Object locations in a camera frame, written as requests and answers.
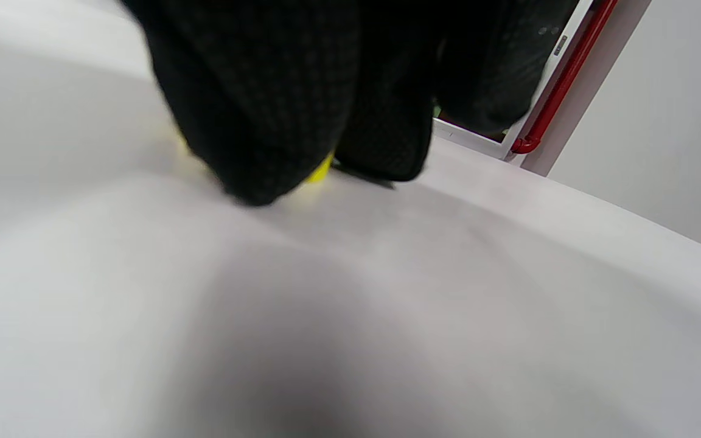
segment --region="white surface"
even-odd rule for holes
[[[701,245],[446,141],[239,208],[147,80],[22,50],[0,436],[701,436]]]
[[[701,242],[701,2],[652,2],[549,178]]]

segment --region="white floor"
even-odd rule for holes
[[[701,245],[440,139],[241,208],[108,40],[10,12],[0,436],[701,437]]]

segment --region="red handrail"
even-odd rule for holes
[[[562,106],[567,92],[570,91],[570,86],[575,82],[575,78],[584,66],[586,59],[589,57],[589,53],[593,46],[595,46],[596,40],[599,38],[600,33],[602,33],[617,3],[618,0],[606,0],[599,6],[593,17],[591,17],[586,32],[581,37],[581,41],[578,42],[578,47],[576,47],[570,60],[567,61],[564,72],[556,82],[556,86],[554,86],[553,92],[548,96],[548,100],[546,100],[545,105],[543,105],[540,114],[538,114],[537,118],[534,120],[534,124],[532,124],[529,133],[526,134],[523,139],[515,140],[510,149],[511,152],[529,153],[540,146],[545,131],[548,130],[549,125],[553,122],[556,111]]]

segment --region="black mesh fabric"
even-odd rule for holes
[[[497,133],[525,116],[577,0],[456,2],[437,100],[463,127]]]
[[[416,178],[434,98],[480,132],[509,127],[575,2],[123,0],[187,144],[251,205],[332,150],[354,172]]]

